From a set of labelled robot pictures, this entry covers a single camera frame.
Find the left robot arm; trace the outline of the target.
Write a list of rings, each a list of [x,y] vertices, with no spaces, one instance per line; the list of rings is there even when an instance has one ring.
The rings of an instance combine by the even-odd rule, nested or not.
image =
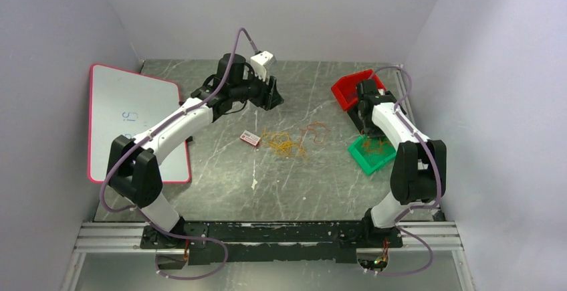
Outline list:
[[[249,59],[225,54],[217,71],[205,79],[172,114],[132,138],[116,137],[110,147],[101,190],[111,187],[160,227],[158,239],[168,248],[185,239],[185,220],[163,195],[160,165],[198,130],[213,124],[235,102],[271,110],[284,102],[277,80],[268,72],[275,56],[258,52]]]

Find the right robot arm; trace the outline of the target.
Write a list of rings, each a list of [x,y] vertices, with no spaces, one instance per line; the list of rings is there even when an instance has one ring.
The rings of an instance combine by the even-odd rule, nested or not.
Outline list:
[[[364,134],[385,137],[396,151],[390,174],[390,192],[368,210],[372,220],[360,230],[362,241],[378,246],[386,229],[416,209],[434,209],[446,191],[447,147],[423,134],[403,113],[391,95],[381,94],[372,79],[356,85],[358,113]]]

